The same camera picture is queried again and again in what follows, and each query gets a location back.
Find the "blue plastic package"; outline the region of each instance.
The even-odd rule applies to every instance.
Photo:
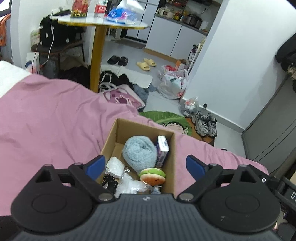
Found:
[[[137,14],[125,8],[112,9],[107,15],[106,20],[122,24],[135,24]]]

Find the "orange strap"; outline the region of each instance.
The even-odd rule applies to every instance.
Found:
[[[7,14],[1,21],[0,21],[0,46],[6,45],[6,21],[10,19],[10,14]]]

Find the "round table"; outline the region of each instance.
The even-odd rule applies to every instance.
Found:
[[[71,26],[95,26],[94,44],[91,56],[91,78],[90,89],[94,92],[99,90],[99,79],[103,47],[107,28],[122,28],[122,29],[145,29],[148,27],[146,23],[137,21],[135,24],[120,24],[105,20],[105,18],[72,18],[70,15],[58,17],[58,23]]]

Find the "gray ribbed panel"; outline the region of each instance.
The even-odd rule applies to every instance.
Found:
[[[21,232],[14,241],[279,241],[271,231],[255,235],[228,234],[205,222],[194,205],[172,195],[121,195],[101,204],[76,229],[53,236]]]

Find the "white mat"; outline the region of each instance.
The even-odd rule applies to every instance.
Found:
[[[102,64],[101,65],[101,72],[110,70],[113,73],[115,73],[118,77],[122,74],[125,74],[129,81],[133,84],[137,84],[141,88],[147,89],[151,82],[152,82],[152,76],[148,74],[142,74],[137,71],[129,70],[125,68],[124,66],[118,66],[118,65],[111,65],[111,64]]]
[[[0,61],[0,98],[5,95],[17,82],[30,73],[4,60]]]

